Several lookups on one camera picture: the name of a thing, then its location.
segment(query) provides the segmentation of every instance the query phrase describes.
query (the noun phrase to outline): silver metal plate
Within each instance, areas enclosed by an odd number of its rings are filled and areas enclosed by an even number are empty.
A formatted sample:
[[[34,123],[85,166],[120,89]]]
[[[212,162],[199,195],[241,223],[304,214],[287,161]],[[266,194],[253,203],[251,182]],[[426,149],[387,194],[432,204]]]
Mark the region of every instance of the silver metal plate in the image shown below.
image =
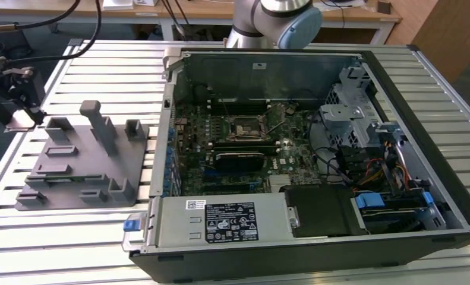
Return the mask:
[[[156,126],[164,84],[161,55],[183,42],[97,41],[85,55],[58,63],[48,81],[44,109],[87,124],[77,113],[83,100],[103,103],[103,115],[113,124],[140,119],[151,125],[139,204],[128,208],[18,212],[14,198],[22,179],[44,146],[46,134],[34,130],[12,144],[14,157],[0,181],[0,284],[156,284],[123,252],[121,222],[147,210]],[[220,48],[221,43],[192,42],[189,46]],[[443,89],[438,74],[424,68],[423,58],[404,46],[311,45],[308,49],[370,49],[395,81],[400,93],[470,192],[470,109],[457,94]],[[131,240],[137,242],[135,233]],[[439,251],[399,267],[363,268],[312,274],[224,280],[215,284],[459,284],[470,282],[470,246]]]

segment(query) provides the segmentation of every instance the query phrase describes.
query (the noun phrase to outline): metal table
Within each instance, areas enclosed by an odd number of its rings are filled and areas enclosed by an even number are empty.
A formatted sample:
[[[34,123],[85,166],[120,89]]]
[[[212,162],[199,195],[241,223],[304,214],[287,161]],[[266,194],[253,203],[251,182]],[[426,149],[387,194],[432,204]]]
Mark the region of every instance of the metal table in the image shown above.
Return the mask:
[[[147,209],[152,150],[164,81],[163,49],[183,42],[97,41],[79,59],[60,62],[45,85],[44,109],[87,124],[79,115],[83,100],[99,100],[113,124],[140,119],[149,140],[139,186],[129,208],[18,212],[14,198],[24,185],[46,134],[41,128],[16,135],[0,162],[0,284],[155,284],[121,251],[121,222]],[[220,47],[192,42],[188,46]],[[312,45],[342,49],[346,45]],[[420,52],[404,46],[356,46],[372,50],[410,107],[470,191],[470,108]],[[65,54],[80,47],[66,47]],[[383,110],[391,114],[382,102]],[[470,284],[470,246],[436,252],[399,267],[363,268],[314,274],[248,278],[207,284]]]

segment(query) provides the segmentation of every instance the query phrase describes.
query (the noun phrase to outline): red wire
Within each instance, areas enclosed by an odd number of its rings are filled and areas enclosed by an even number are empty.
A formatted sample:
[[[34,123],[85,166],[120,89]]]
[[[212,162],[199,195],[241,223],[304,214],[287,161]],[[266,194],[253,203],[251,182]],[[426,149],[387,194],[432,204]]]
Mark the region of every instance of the red wire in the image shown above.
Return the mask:
[[[366,171],[364,175],[368,175],[370,164],[371,164],[372,162],[378,161],[378,160],[383,160],[383,159],[371,159],[371,160],[368,161],[368,163],[367,163],[367,171]]]

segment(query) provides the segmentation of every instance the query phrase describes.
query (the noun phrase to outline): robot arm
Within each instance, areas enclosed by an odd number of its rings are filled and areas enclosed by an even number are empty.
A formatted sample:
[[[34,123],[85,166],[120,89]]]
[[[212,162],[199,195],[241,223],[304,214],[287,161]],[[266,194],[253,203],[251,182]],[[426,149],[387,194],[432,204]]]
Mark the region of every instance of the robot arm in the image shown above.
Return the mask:
[[[236,0],[228,48],[303,49],[323,15],[312,0]]]

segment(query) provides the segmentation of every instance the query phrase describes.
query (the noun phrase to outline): wooden desk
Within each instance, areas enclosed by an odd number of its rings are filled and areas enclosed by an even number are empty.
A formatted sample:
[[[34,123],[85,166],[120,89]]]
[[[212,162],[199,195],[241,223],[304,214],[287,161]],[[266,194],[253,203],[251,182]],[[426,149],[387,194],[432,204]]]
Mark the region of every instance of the wooden desk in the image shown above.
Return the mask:
[[[205,0],[179,0],[191,24],[232,25],[233,5],[231,3]],[[180,23],[184,23],[173,1],[169,1]],[[0,21],[32,22],[49,18],[68,9],[73,0],[0,0]],[[376,30],[372,44],[383,44],[392,26],[400,21],[398,14],[382,14],[363,8],[344,8],[344,28]],[[81,0],[73,14],[62,22],[93,23],[95,2]],[[104,23],[160,24],[164,40],[175,40],[172,36],[172,20],[161,2],[156,6],[135,5],[131,10],[103,11]],[[323,27],[342,28],[340,10],[323,12]]]

